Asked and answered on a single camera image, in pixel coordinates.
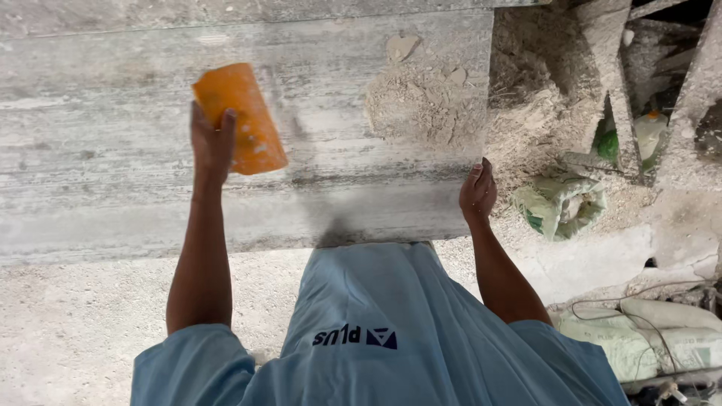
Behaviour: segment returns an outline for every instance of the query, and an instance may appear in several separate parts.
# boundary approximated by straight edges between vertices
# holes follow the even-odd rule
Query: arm
[[[168,335],[195,324],[230,327],[232,297],[223,233],[221,187],[235,142],[235,113],[230,109],[215,131],[193,103],[193,197],[183,250],[168,294]]]
[[[492,164],[484,158],[482,164],[471,169],[459,195],[461,211],[471,230],[484,305],[505,323],[539,320],[552,325],[542,301],[494,237],[489,214],[496,197]]]

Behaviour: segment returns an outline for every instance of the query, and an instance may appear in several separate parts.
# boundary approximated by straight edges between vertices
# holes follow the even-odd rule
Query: green object
[[[511,194],[513,206],[548,241],[564,241],[596,223],[606,210],[604,185],[576,173],[534,176]],[[574,214],[570,206],[575,205]]]
[[[604,133],[599,140],[599,145],[596,146],[596,151],[600,157],[615,163],[617,161],[617,154],[619,153],[617,130],[609,130]]]

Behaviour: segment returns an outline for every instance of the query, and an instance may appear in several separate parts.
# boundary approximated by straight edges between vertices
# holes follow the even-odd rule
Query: light blue t-shirt
[[[506,324],[426,244],[313,252],[281,356],[254,372],[222,324],[135,360],[131,405],[629,405],[601,347]]]

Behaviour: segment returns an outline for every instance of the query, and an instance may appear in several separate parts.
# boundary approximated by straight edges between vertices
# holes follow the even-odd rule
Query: cement bag
[[[552,326],[554,326],[554,329],[559,331],[559,325],[562,323],[562,312],[548,311],[547,314],[549,314],[549,320],[552,321]]]
[[[640,329],[694,327],[722,332],[722,320],[703,308],[681,303],[645,301],[634,298],[622,300],[621,306],[622,311]]]
[[[548,241],[563,241],[596,223],[606,210],[604,185],[576,173],[535,176],[511,194],[511,202]]]
[[[606,308],[575,308],[583,319],[616,316],[608,319],[581,320],[571,310],[562,312],[559,332],[578,341],[600,345],[614,375],[620,382],[657,376],[657,357],[647,339],[633,321],[620,312]]]
[[[654,348],[654,353],[664,373],[673,373],[674,367],[662,339],[654,329],[640,329]],[[695,371],[722,366],[722,333],[712,329],[665,329],[660,330],[674,357],[677,372]]]

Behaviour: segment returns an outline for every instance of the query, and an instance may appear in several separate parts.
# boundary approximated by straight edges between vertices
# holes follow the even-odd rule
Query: concrete floor
[[[614,295],[630,281],[714,273],[722,194],[607,183],[607,216],[577,240],[547,243],[510,210],[494,221],[502,244],[545,304]],[[449,275],[479,297],[470,239],[434,244]],[[230,257],[232,328],[259,362],[280,351],[309,255],[310,249],[294,249]],[[650,257],[659,269],[643,268]],[[134,357],[165,337],[175,262],[3,268],[0,404],[126,405]]]

